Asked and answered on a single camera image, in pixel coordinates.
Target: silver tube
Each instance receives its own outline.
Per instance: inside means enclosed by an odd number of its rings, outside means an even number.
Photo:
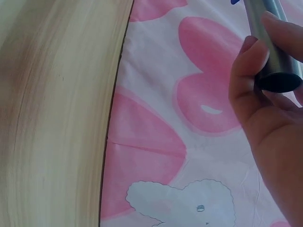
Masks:
[[[295,90],[302,84],[300,63],[272,43],[261,23],[261,16],[266,10],[286,21],[280,0],[244,0],[244,4],[251,34],[263,40],[270,50],[268,62],[256,75],[257,86],[275,93]]]

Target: pink petal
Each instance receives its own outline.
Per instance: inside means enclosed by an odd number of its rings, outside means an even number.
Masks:
[[[287,222],[279,221],[272,224],[270,227],[291,227]]]
[[[160,18],[176,7],[187,5],[187,0],[135,0],[130,22]]]
[[[232,63],[242,40],[209,19],[187,17],[179,26],[183,50],[203,73],[187,76],[176,85],[177,108],[189,127],[221,135],[240,127],[228,100]]]
[[[169,184],[185,160],[186,147],[175,131],[141,100],[130,96],[133,95],[116,92],[113,102],[102,189],[102,219],[133,211],[125,200],[132,183]]]

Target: wooden surface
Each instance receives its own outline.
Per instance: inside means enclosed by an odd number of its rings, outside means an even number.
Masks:
[[[97,227],[133,0],[0,0],[0,227]]]

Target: fingernail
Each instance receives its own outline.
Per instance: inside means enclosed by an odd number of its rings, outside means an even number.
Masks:
[[[245,53],[248,51],[256,43],[256,41],[258,41],[256,37],[251,35],[247,36],[243,42],[240,53]]]
[[[265,11],[264,17],[266,17],[267,19],[273,20],[273,21],[280,20],[275,14],[272,14],[269,11]]]

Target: pink floral fabric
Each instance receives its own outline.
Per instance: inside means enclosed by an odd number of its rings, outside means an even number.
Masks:
[[[302,2],[281,2],[302,23]],[[228,101],[231,66],[249,34],[243,2],[134,0],[109,124],[102,227],[290,227]]]

